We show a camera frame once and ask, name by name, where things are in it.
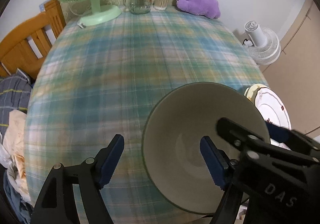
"purple plush toy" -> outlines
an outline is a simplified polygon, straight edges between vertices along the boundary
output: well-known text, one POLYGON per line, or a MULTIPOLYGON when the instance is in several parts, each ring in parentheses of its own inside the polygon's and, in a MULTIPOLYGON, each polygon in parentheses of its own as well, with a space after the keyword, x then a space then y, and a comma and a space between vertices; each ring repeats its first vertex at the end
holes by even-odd
POLYGON ((219 18, 218 0, 177 0, 177 7, 194 15, 204 15, 210 19, 219 18))

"screw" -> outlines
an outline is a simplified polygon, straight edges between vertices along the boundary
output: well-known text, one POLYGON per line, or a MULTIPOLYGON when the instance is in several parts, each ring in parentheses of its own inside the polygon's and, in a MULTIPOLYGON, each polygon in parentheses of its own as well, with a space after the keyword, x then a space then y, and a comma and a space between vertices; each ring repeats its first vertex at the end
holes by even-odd
POLYGON ((249 138, 253 139, 253 140, 258 140, 257 137, 253 136, 253 135, 248 135, 249 138))
POLYGON ((247 155, 254 160, 258 160, 260 158, 259 155, 254 151, 247 151, 247 155))
POLYGON ((234 144, 235 144, 235 146, 239 147, 241 145, 241 141, 240 140, 235 140, 234 144))
POLYGON ((238 160, 236 160, 236 159, 231 159, 231 160, 230 160, 230 164, 233 165, 233 166, 236 166, 236 165, 238 165, 238 160))
POLYGON ((60 169, 61 168, 61 163, 55 163, 53 168, 55 168, 56 170, 60 169))
POLYGON ((86 164, 92 164, 94 162, 94 158, 92 158, 92 157, 89 157, 89 158, 87 158, 86 160, 85 160, 85 163, 86 164))

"blue gripper pad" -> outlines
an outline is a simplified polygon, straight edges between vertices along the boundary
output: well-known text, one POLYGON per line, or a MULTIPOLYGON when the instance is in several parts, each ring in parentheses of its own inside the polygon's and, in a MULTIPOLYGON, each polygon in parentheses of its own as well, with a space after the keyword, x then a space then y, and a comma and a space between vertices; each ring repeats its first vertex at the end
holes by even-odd
POLYGON ((201 138, 200 152, 209 169, 214 184, 219 186, 221 190, 225 190, 227 183, 224 179, 224 174, 226 170, 225 167, 228 168, 228 165, 223 163, 224 159, 210 137, 201 138))
POLYGON ((110 182, 110 179, 116 169, 116 166, 120 160, 121 154, 124 149, 124 138, 122 135, 116 135, 114 138, 117 138, 116 143, 112 147, 109 155, 107 156, 106 160, 104 161, 103 165, 100 169, 100 180, 98 185, 100 189, 103 188, 104 185, 110 182))

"cabinet door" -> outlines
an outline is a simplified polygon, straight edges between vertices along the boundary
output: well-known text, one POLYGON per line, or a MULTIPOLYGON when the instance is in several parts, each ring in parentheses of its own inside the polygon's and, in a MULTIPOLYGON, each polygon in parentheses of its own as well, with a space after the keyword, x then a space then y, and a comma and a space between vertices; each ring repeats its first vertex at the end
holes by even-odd
POLYGON ((286 106, 293 129, 308 133, 320 126, 320 12, 315 4, 263 74, 286 106))

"white tower fan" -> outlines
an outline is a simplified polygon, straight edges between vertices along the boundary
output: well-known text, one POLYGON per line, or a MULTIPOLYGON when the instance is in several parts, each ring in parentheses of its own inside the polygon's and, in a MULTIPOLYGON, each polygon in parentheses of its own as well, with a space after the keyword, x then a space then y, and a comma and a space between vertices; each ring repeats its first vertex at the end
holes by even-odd
POLYGON ((269 65, 275 62, 281 52, 278 36, 269 28, 261 27, 256 21, 249 21, 244 25, 250 41, 245 41, 247 52, 257 65, 269 65))

